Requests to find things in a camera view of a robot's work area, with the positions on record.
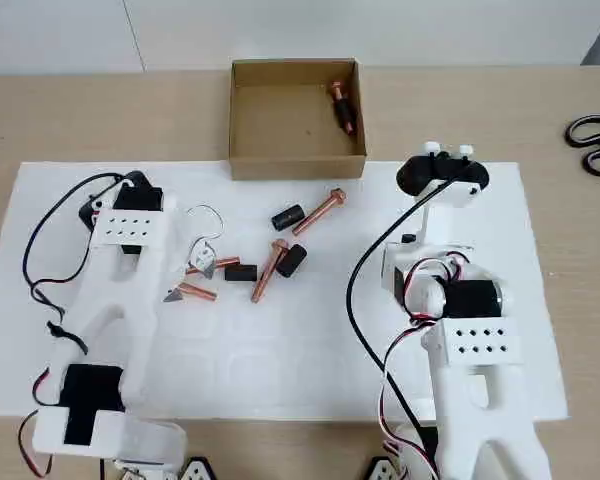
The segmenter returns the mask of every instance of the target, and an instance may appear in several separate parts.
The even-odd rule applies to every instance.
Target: scissors
[[[582,125],[600,125],[600,114],[586,115],[571,122],[564,132],[564,139],[567,144],[574,148],[584,148],[592,145],[600,147],[600,133],[588,137],[577,137],[575,135],[576,130]],[[582,168],[591,175],[600,177],[600,167],[596,166],[596,161],[599,159],[600,148],[590,151],[582,158]]]

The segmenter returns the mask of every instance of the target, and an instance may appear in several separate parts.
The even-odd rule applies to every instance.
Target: black wire
[[[473,162],[470,162],[468,165],[466,165],[464,168],[462,168],[456,175],[454,175],[452,178],[450,178],[449,180],[447,180],[446,182],[441,184],[439,187],[437,187],[431,193],[422,197],[409,210],[407,210],[404,214],[402,214],[402,216],[400,216],[400,218],[398,218],[382,235],[380,235],[378,237],[378,239],[375,242],[373,242],[373,244],[367,249],[367,251],[362,255],[362,257],[360,257],[360,260],[358,260],[358,263],[356,264],[355,268],[353,269],[353,272],[351,273],[351,276],[349,277],[349,284],[347,285],[347,296],[346,296],[347,315],[349,316],[349,322],[351,323],[351,326],[353,327],[353,331],[355,332],[356,336],[358,337],[358,340],[360,341],[360,343],[366,350],[367,354],[369,354],[369,356],[371,357],[373,362],[378,366],[378,368],[380,370],[382,370],[384,368],[384,364],[383,364],[382,360],[380,359],[380,357],[378,357],[378,355],[373,351],[373,348],[371,348],[371,345],[369,345],[369,342],[367,341],[364,334],[362,333],[362,330],[360,330],[360,327],[358,326],[355,315],[353,314],[353,305],[352,305],[353,286],[355,284],[356,279],[358,278],[360,269],[365,264],[365,262],[369,259],[371,254],[382,244],[382,242],[384,242],[387,239],[387,237],[389,237],[389,235],[391,235],[400,225],[402,225],[402,223],[404,223],[405,220],[407,220],[411,215],[413,215],[418,209],[420,209],[424,204],[426,204],[433,197],[442,193],[449,186],[451,186],[451,184],[453,184],[471,165],[473,165]],[[391,385],[391,389],[393,390],[396,397],[398,398],[398,402],[400,403],[400,406],[402,407],[404,412],[407,414],[407,417],[409,417],[409,421],[411,422],[411,424],[415,428],[416,432],[420,436],[420,440],[423,441],[423,445],[425,445],[424,429],[423,429],[422,425],[420,425],[420,422],[416,418],[413,411],[411,410],[411,407],[409,407],[407,400],[404,398],[404,395],[400,391],[400,388],[398,387],[398,385],[396,384],[395,380],[393,379],[393,377],[390,373],[387,373],[387,380],[389,381],[389,385]],[[432,462],[434,462],[435,452],[431,452],[429,450],[430,449],[427,449],[427,455],[429,456],[430,460]]]
[[[78,344],[78,346],[80,347],[80,349],[86,354],[88,351],[87,346],[85,345],[85,343],[76,335],[65,331],[60,324],[62,324],[62,320],[64,319],[64,314],[65,314],[65,309],[62,308],[61,306],[55,304],[54,302],[52,302],[41,290],[40,290],[40,286],[42,284],[45,283],[55,283],[55,284],[62,284],[62,283],[68,283],[72,280],[74,280],[82,271],[82,269],[84,268],[86,262],[87,262],[87,257],[89,255],[89,247],[88,247],[88,243],[87,243],[87,249],[85,251],[84,256],[82,257],[82,261],[80,262],[80,265],[78,266],[78,268],[76,269],[76,271],[69,275],[66,278],[61,278],[61,279],[54,279],[54,278],[41,278],[39,280],[33,281],[31,279],[31,276],[29,275],[29,270],[28,270],[28,266],[29,266],[29,255],[31,254],[31,248],[33,247],[33,244],[36,240],[36,238],[38,237],[38,234],[40,233],[40,230],[42,230],[42,227],[47,223],[47,221],[49,220],[49,218],[51,218],[51,216],[75,193],[77,192],[79,189],[81,189],[82,187],[84,187],[85,185],[95,181],[95,180],[99,180],[101,178],[113,178],[115,183],[120,182],[124,177],[123,175],[119,174],[119,173],[98,173],[96,175],[92,175],[88,178],[85,178],[84,180],[82,180],[81,182],[79,182],[77,185],[73,186],[67,193],[65,193],[62,198],[60,200],[58,200],[55,205],[53,205],[53,207],[51,207],[49,209],[49,211],[42,217],[42,219],[38,222],[38,224],[36,225],[36,227],[33,229],[33,232],[31,233],[31,236],[29,237],[29,241],[27,242],[27,246],[24,249],[24,255],[22,256],[22,276],[24,277],[25,282],[27,282],[27,285],[29,286],[29,294],[31,296],[31,298],[33,300],[35,300],[36,302],[42,304],[42,305],[46,305],[47,307],[53,309],[59,317],[59,322],[58,325],[53,324],[52,322],[47,322],[47,327],[49,328],[49,331],[51,333],[51,335],[53,335],[54,337],[62,337],[62,338],[68,338],[69,340],[74,341],[75,343]]]

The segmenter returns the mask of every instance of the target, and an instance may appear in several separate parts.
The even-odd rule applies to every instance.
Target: white wall
[[[600,0],[126,0],[148,70],[231,58],[579,64]],[[0,73],[139,71],[123,0],[0,0]]]

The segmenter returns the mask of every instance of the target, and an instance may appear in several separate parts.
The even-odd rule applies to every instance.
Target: black cylinder
[[[297,243],[289,249],[282,260],[276,265],[276,271],[285,278],[289,278],[307,256],[307,251]]]
[[[336,112],[336,118],[340,128],[346,130],[346,125],[350,124],[352,131],[351,135],[355,133],[355,114],[353,113],[353,107],[346,98],[341,98],[333,102],[333,109]]]
[[[277,231],[281,231],[285,228],[289,228],[294,223],[298,223],[303,218],[304,211],[302,210],[302,207],[300,205],[294,205],[275,217],[272,217],[271,223],[273,224],[273,228]]]
[[[257,265],[227,265],[224,279],[228,282],[255,282],[258,280]]]

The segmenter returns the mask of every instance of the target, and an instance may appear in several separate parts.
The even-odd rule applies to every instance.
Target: white knob
[[[458,155],[460,155],[460,158],[471,158],[473,156],[473,145],[460,145]]]
[[[437,155],[440,153],[441,150],[442,150],[442,147],[440,146],[440,144],[438,142],[427,142],[424,144],[424,152],[427,155],[431,155],[432,153],[434,155]]]

